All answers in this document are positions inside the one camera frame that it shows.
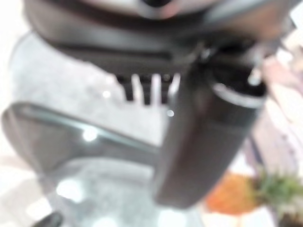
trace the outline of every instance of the glass surface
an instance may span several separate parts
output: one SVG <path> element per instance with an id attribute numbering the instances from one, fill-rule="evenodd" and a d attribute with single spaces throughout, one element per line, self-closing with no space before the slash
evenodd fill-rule
<path id="1" fill-rule="evenodd" d="M 200 227 L 198 212 L 159 207 L 151 197 L 148 166 L 106 158 L 79 159 L 50 174 L 58 207 L 71 226 Z"/>

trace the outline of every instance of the stand mixer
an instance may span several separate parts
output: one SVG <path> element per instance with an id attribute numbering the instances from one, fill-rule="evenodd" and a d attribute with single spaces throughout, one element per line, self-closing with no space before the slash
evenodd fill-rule
<path id="1" fill-rule="evenodd" d="M 220 179 L 257 119 L 267 94 L 258 68 L 275 52 L 287 27 L 287 13 L 296 2 L 24 0 L 36 32 L 24 42 L 38 45 L 41 53 L 46 47 L 35 42 L 45 42 L 114 74 L 127 102 L 134 100 L 135 74 L 143 85 L 144 104 L 150 105 L 152 76 L 157 74 L 161 103 L 168 105 L 170 118 L 160 146 L 100 127 L 94 119 L 29 103 L 15 103 L 4 113 L 4 131 L 42 176 L 40 184 L 53 207 L 58 209 L 62 201 L 49 192 L 58 194 L 59 179 L 72 174 L 87 180 L 82 183 L 87 197 L 94 192 L 103 198 L 103 206 L 85 211 L 63 202 L 72 210 L 62 211 L 72 226 L 91 225 L 77 217 L 94 209 L 108 213 L 129 203 L 135 204 L 133 210 L 118 215 L 123 217 L 121 226 L 156 226 L 154 217 L 162 220 L 161 214 L 171 214 L 181 223 L 176 211 L 158 212 L 167 207 L 186 210 L 184 226 L 201 226 L 192 207 Z M 51 55 L 44 57 L 52 61 Z M 22 59 L 13 58 L 12 64 L 18 61 Z M 169 87 L 176 76 L 180 85 L 171 99 Z M 39 137 L 28 134 L 31 131 Z M 89 146 L 78 143 L 75 138 L 81 131 L 88 140 L 95 136 L 98 140 Z M 113 183 L 111 177 L 119 182 Z M 124 181 L 130 182 L 125 188 Z M 146 210 L 139 214 L 140 221 L 125 224 L 139 207 Z M 106 225 L 115 226 L 103 219 L 100 226 Z"/>

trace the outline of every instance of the blurry background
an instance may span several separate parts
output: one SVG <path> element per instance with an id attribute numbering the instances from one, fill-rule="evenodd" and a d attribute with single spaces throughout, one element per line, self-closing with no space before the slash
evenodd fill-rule
<path id="1" fill-rule="evenodd" d="M 293 30 L 283 37 L 276 56 L 264 64 L 269 97 L 242 152 L 231 166 L 253 174 L 258 163 L 268 171 L 295 172 L 303 177 L 303 4 L 291 13 Z M 12 102 L 9 60 L 14 46 L 30 30 L 22 14 L 22 1 L 0 1 L 0 114 Z M 20 159 L 0 130 L 0 227 L 28 227 L 51 212 L 35 174 Z M 235 226 L 223 215 L 202 215 L 207 227 Z M 273 226 L 260 208 L 243 226 Z"/>

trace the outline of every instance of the silver trim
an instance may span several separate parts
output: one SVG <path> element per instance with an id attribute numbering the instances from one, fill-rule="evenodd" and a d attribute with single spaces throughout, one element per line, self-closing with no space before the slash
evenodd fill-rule
<path id="1" fill-rule="evenodd" d="M 87 4 L 130 16 L 150 19 L 167 19 L 203 10 L 206 6 L 221 0 L 173 0 L 164 7 L 153 8 L 141 0 L 81 0 Z"/>

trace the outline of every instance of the black knob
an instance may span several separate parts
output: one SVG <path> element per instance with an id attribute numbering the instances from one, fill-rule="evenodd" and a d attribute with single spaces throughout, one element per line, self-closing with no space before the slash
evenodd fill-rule
<path id="1" fill-rule="evenodd" d="M 151 7 L 159 8 L 170 3 L 172 0 L 143 0 L 143 1 Z"/>

